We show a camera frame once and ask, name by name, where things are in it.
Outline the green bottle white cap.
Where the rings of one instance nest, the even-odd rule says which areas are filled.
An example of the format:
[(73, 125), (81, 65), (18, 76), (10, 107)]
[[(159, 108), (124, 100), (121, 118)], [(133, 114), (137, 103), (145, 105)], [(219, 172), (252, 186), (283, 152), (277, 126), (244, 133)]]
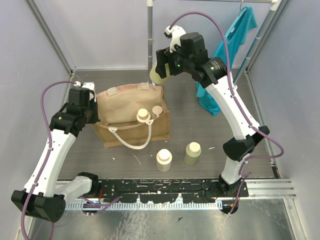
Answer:
[(153, 82), (154, 85), (157, 86), (163, 86), (165, 82), (169, 79), (170, 75), (170, 68), (169, 64), (166, 63), (165, 66), (165, 73), (166, 77), (161, 78), (160, 75), (156, 72), (156, 67), (158, 66), (158, 63), (155, 62), (151, 68), (151, 71), (149, 73), (150, 80)]

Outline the tan canvas tote bag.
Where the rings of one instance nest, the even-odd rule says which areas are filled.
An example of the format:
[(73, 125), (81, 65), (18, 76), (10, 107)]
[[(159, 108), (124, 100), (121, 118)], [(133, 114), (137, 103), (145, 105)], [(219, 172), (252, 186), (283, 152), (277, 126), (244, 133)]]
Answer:
[[(104, 147), (126, 146), (144, 149), (149, 142), (169, 140), (170, 112), (164, 99), (164, 88), (148, 83), (126, 84), (109, 88), (96, 96), (100, 121), (93, 129)], [(152, 108), (161, 106), (163, 113), (152, 119)], [(138, 110), (150, 113), (150, 120), (137, 121)]]

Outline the green pump dispenser bottle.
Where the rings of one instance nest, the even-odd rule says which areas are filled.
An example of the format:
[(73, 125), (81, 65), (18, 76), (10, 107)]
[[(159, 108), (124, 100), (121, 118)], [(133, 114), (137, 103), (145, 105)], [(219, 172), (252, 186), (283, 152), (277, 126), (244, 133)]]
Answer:
[(155, 105), (152, 108), (151, 118), (157, 119), (162, 113), (163, 113), (163, 108), (160, 105)]

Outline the cream labelled tall bottle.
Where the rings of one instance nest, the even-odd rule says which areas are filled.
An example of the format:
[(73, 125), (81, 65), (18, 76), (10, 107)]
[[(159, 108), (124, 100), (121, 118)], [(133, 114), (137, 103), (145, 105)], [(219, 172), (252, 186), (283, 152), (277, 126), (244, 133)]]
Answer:
[(151, 114), (145, 108), (140, 108), (136, 114), (136, 119), (140, 123), (145, 123), (151, 119)]

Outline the olive green bottle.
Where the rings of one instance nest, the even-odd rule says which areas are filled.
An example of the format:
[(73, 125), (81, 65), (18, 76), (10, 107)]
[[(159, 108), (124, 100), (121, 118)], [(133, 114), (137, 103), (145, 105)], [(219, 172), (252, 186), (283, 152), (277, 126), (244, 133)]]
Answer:
[(202, 153), (202, 149), (199, 143), (197, 142), (190, 142), (186, 148), (185, 148), (185, 154), (184, 154), (184, 162), (187, 165), (195, 165)]

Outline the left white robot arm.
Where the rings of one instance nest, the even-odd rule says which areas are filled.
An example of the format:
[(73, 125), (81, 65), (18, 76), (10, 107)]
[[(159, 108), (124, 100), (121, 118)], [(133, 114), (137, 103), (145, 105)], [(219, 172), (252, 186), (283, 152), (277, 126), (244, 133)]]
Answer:
[(95, 198), (100, 193), (96, 174), (81, 172), (75, 179), (57, 187), (57, 179), (67, 153), (87, 124), (99, 122), (98, 102), (93, 82), (77, 83), (69, 90), (68, 101), (51, 118), (51, 138), (47, 140), (32, 176), (21, 190), (14, 190), (11, 201), (25, 214), (55, 223), (65, 207), (80, 196)]

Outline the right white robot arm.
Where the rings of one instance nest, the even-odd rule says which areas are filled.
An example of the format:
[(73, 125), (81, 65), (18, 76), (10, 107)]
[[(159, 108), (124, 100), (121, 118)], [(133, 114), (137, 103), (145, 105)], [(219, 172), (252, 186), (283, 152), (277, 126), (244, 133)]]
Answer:
[(226, 117), (233, 138), (223, 144), (226, 162), (218, 178), (220, 193), (231, 197), (241, 183), (241, 166), (270, 133), (252, 117), (233, 84), (232, 74), (219, 57), (208, 57), (204, 38), (197, 32), (166, 33), (170, 46), (156, 51), (149, 77), (163, 85), (169, 76), (188, 73), (214, 98)]

